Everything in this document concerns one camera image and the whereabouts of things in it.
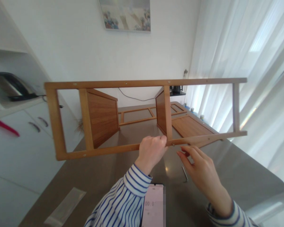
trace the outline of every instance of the painting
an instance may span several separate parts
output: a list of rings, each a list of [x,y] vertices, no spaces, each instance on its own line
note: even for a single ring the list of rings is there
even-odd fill
[[[150,0],[99,0],[106,29],[151,31]]]

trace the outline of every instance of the wall shelf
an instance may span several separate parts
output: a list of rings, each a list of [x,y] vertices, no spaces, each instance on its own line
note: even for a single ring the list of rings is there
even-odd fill
[[[7,115],[10,115],[12,113],[18,112],[23,109],[27,109],[31,106],[37,105],[41,102],[44,102],[41,97],[30,99],[30,100],[24,100],[24,101],[18,101],[18,102],[3,102],[0,103],[0,118],[5,117]]]

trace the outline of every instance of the sheer curtain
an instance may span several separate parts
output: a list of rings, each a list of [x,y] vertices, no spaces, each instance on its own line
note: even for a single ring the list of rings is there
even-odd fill
[[[248,136],[232,141],[284,181],[284,0],[202,1],[188,77],[248,78],[240,85]],[[186,93],[210,126],[232,131],[231,85],[188,86]],[[284,226],[284,211],[270,223]]]

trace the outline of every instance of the person's left hand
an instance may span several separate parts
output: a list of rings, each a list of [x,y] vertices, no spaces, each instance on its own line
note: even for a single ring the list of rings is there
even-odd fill
[[[161,160],[168,147],[166,147],[167,137],[147,136],[143,138],[139,147],[139,157],[135,165],[145,174],[149,175],[153,167]]]

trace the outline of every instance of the blue and white striped sleeve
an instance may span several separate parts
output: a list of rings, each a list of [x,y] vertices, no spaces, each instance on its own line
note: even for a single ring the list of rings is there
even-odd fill
[[[258,227],[253,220],[251,220],[245,212],[236,204],[233,200],[233,212],[227,218],[219,217],[219,215],[215,212],[215,209],[212,207],[211,203],[209,203],[206,207],[207,213],[211,222],[214,226],[217,227],[226,227],[226,226],[233,226],[233,227]]]
[[[151,180],[133,164],[97,204],[84,227],[139,226]]]

